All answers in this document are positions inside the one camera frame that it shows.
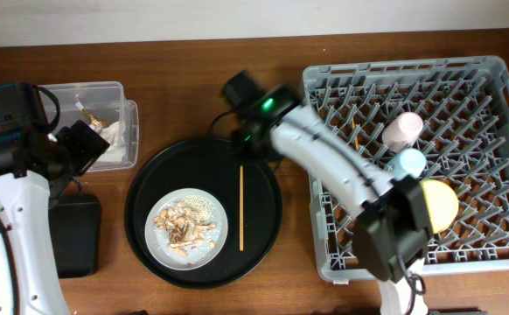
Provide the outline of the pink cup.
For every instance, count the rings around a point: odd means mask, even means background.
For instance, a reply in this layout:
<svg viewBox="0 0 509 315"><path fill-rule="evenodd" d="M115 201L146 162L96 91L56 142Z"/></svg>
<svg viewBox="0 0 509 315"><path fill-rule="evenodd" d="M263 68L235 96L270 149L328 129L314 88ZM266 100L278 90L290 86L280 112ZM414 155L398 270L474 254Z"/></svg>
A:
<svg viewBox="0 0 509 315"><path fill-rule="evenodd" d="M411 147L421 135L422 130L421 117L416 113L404 112L384 129L381 140L389 150L398 153Z"/></svg>

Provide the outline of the grey plate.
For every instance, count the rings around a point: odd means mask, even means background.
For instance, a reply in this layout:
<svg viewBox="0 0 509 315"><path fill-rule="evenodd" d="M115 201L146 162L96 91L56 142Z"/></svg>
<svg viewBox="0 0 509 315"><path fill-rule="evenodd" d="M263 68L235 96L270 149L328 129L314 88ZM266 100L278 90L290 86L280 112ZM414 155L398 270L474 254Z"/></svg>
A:
<svg viewBox="0 0 509 315"><path fill-rule="evenodd" d="M208 240L214 241L215 247L209 248L208 244L201 245L199 249L190 250L187 257L181 257L168 248L168 233L158 230L154 226L152 219L158 215L162 208L168 206L171 202L189 195L204 197L213 203L212 220L217 223L217 227L213 232L208 233ZM163 196L151 208L143 231L147 249L155 260L170 270L178 271L195 270L207 265L220 253L227 240L227 235L228 218L223 205L210 193L194 188L179 189Z"/></svg>

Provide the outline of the yellow bowl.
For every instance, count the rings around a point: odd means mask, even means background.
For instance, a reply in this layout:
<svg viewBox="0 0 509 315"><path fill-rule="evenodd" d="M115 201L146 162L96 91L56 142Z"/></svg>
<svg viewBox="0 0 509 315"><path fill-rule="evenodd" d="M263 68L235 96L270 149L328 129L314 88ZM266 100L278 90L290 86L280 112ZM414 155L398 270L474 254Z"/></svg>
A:
<svg viewBox="0 0 509 315"><path fill-rule="evenodd" d="M420 181L426 200L432 231L441 233L449 228L457 217L459 200L455 192L444 182L436 179Z"/></svg>

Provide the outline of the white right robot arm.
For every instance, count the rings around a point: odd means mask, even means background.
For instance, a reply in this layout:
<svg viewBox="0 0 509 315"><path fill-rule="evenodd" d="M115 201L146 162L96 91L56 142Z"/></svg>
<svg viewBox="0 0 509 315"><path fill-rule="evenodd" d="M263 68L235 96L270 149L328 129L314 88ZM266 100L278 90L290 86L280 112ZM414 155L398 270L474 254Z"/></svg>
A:
<svg viewBox="0 0 509 315"><path fill-rule="evenodd" d="M231 140L241 157L291 159L352 217L352 252L379 282L381 313L429 313L422 268L433 231L420 182L362 158L288 85L267 91L241 71L221 95L240 124Z"/></svg>

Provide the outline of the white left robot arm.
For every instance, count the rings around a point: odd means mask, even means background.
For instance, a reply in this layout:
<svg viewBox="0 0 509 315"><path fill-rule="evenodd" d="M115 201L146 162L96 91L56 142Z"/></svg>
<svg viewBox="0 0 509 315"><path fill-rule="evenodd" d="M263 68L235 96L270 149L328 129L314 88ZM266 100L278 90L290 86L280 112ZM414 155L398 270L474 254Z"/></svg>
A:
<svg viewBox="0 0 509 315"><path fill-rule="evenodd" d="M68 314L49 226L50 203L85 174L108 142L83 121L60 127L25 82L0 85L0 314Z"/></svg>

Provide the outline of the food scraps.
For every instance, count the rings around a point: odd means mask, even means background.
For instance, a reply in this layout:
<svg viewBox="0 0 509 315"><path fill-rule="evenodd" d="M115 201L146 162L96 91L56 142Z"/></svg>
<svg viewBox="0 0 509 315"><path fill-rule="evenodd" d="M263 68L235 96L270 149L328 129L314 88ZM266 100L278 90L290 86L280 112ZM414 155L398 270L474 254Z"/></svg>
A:
<svg viewBox="0 0 509 315"><path fill-rule="evenodd" d="M190 250L215 242L208 240L217 223L212 220L214 205L208 199L197 195L185 196L162 208L152 219L154 226L168 233L168 248L181 257L187 257Z"/></svg>

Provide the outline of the wooden chopstick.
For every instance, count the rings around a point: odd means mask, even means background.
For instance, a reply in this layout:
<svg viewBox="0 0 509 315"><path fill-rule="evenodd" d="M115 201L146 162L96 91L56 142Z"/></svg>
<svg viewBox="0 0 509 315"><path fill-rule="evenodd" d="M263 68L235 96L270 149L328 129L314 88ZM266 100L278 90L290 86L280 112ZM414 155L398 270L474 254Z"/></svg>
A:
<svg viewBox="0 0 509 315"><path fill-rule="evenodd" d="M244 251L244 168L239 171L239 250Z"/></svg>
<svg viewBox="0 0 509 315"><path fill-rule="evenodd" d="M354 119L352 119L352 140L353 140L353 146L356 151L359 150L359 139L358 139L358 127L355 124Z"/></svg>

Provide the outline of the white napkin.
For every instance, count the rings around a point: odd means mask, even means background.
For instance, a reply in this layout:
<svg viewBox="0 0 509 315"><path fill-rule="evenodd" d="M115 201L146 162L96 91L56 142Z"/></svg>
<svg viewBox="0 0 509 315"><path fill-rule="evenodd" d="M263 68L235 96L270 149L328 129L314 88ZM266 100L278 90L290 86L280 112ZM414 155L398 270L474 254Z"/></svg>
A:
<svg viewBox="0 0 509 315"><path fill-rule="evenodd" d="M109 143L109 147L98 158L99 162L119 163L122 161L126 151L126 144L122 136L125 130L124 122L113 122L101 130L100 136Z"/></svg>

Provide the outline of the light blue cup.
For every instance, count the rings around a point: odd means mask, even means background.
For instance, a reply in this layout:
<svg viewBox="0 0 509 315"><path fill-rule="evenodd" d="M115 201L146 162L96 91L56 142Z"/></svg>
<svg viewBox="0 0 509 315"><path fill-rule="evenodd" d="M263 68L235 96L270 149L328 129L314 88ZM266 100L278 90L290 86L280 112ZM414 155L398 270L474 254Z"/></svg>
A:
<svg viewBox="0 0 509 315"><path fill-rule="evenodd" d="M396 154L386 164L394 179L400 180L407 176L418 179L426 167L425 156L417 149L407 148Z"/></svg>

